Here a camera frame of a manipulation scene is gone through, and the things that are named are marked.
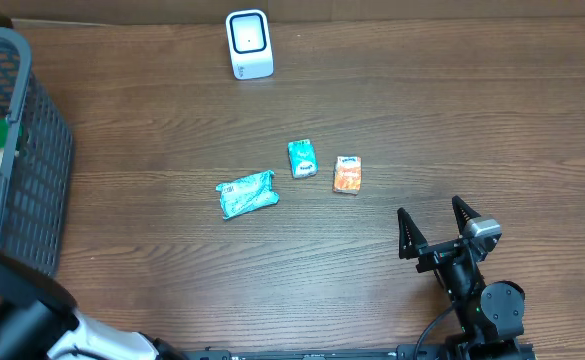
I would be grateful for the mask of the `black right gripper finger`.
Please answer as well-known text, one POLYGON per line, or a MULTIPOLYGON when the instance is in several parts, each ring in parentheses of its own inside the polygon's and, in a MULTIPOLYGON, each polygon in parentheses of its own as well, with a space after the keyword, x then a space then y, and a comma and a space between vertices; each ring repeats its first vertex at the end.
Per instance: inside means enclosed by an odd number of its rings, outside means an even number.
POLYGON ((456 218, 457 227, 460 235, 475 235, 477 233, 476 219, 481 215, 473 210, 460 196, 452 198, 452 208, 456 218))
POLYGON ((428 246, 426 238, 404 208, 397 211, 399 223, 399 257, 412 259, 420 256, 419 251, 428 246))

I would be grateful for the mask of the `orange tissue pack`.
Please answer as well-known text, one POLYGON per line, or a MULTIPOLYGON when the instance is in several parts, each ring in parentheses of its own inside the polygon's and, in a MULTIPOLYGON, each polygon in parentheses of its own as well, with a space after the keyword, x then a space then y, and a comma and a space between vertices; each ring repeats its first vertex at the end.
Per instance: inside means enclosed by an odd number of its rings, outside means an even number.
POLYGON ((362 160, 358 156, 338 156, 334 167, 333 191, 356 195, 362 181, 362 160))

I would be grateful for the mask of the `small teal tissue pack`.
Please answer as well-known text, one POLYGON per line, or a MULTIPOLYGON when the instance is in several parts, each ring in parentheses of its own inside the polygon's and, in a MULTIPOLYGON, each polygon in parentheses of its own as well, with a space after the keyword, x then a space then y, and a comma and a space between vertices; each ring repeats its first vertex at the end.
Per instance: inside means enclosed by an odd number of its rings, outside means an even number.
POLYGON ((309 139, 290 142, 288 144, 288 155, 292 176, 295 179, 314 176, 318 172, 314 146, 309 139))

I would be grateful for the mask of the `large teal wipes pack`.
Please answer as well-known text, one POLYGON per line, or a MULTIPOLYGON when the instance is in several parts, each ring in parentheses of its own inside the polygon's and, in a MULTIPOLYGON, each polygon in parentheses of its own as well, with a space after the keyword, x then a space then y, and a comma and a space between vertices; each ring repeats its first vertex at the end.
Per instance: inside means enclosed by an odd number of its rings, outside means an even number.
POLYGON ((215 190, 220 194, 223 219, 229 220, 277 204, 280 196, 272 188, 274 176, 274 171, 267 170, 218 184, 215 190))

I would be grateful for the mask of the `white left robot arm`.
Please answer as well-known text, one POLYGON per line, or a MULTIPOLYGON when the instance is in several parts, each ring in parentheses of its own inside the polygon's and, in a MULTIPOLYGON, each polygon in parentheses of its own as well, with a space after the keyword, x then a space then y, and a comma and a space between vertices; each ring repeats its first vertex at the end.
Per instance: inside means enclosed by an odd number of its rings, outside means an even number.
POLYGON ((159 338, 84 315, 58 282, 0 252, 0 359, 184 357, 159 338))

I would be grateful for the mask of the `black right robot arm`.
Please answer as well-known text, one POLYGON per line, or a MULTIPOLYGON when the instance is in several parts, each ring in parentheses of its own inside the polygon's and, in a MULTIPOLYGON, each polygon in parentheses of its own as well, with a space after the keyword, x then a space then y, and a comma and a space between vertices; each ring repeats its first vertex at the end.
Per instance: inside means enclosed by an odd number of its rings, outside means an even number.
POLYGON ((459 235, 434 245, 427 242, 405 209, 397 211, 399 257, 416 259, 419 273, 432 271, 451 302, 415 345, 397 355, 413 359, 534 359, 533 346, 518 342, 524 333, 524 290, 512 281, 487 284, 478 267, 498 244, 501 225, 491 216, 480 215, 458 196, 451 203, 459 235), (425 347, 433 328, 451 313, 457 316, 461 332, 448 336, 441 345, 425 347))

